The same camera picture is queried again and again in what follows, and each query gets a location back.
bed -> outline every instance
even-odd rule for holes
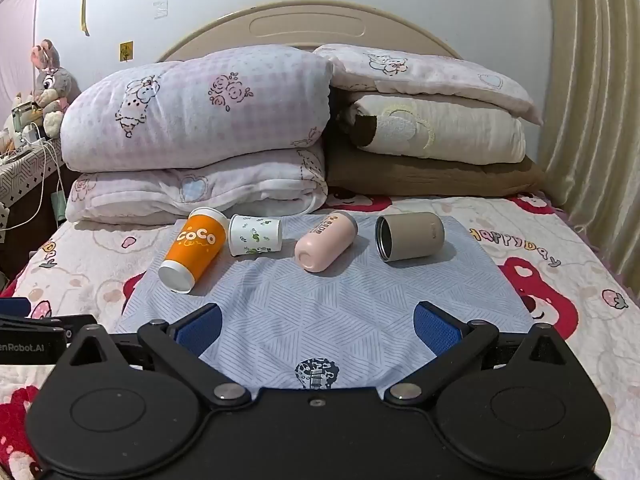
[[[161,56],[187,60],[233,46],[360,44],[460,56],[443,41],[379,10],[325,1],[280,2],[225,16]],[[453,216],[500,267],[533,319],[553,324],[599,389],[612,432],[596,464],[605,479],[640,474],[640,312],[590,247],[541,196],[402,198],[330,189],[324,207],[368,214],[432,211]],[[4,295],[25,296],[31,317],[92,314],[112,330],[169,226],[66,222],[31,258]],[[17,480],[37,466],[22,422],[50,367],[0,367],[0,463]]]

pillow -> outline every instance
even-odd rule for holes
[[[469,164],[521,162],[520,120],[492,104],[455,96],[353,95],[340,114],[361,150]]]
[[[239,155],[198,170],[83,174],[66,218],[109,224],[173,224],[200,206],[283,216],[318,209],[327,196],[320,142],[305,149]]]
[[[387,196],[497,197],[540,188],[544,173],[528,157],[517,164],[475,166],[354,147],[333,121],[324,131],[326,182],[355,193]]]
[[[516,117],[542,124],[522,86],[476,63],[337,43],[319,46],[314,53],[334,64],[331,84],[338,88],[385,94],[457,95],[492,103]]]
[[[310,52],[259,45],[116,72],[67,109],[63,158],[89,173],[201,168],[304,148],[329,118],[331,70]]]

light blue cloth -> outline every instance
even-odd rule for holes
[[[390,264],[376,250],[376,216],[354,217],[358,237],[324,272],[305,272],[292,258],[296,240],[321,217],[285,217],[281,252],[233,258],[224,249],[188,295],[158,279],[180,221],[158,244],[117,331],[135,332],[153,318],[175,322],[217,303],[222,330],[200,358],[253,393],[261,386],[375,386],[382,393],[435,357],[414,327],[419,301],[465,322],[529,330],[532,318],[520,297],[453,217],[442,218],[446,243],[439,254]]]

orange paper cup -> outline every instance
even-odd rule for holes
[[[225,245],[228,228],[229,220],[217,209],[199,207],[191,211],[160,264],[160,281],[174,292],[190,292]]]

brown blanket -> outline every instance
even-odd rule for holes
[[[517,164],[475,166],[363,152],[334,120],[322,138],[327,184],[361,194],[495,197],[536,191],[544,180],[543,171],[528,157]]]

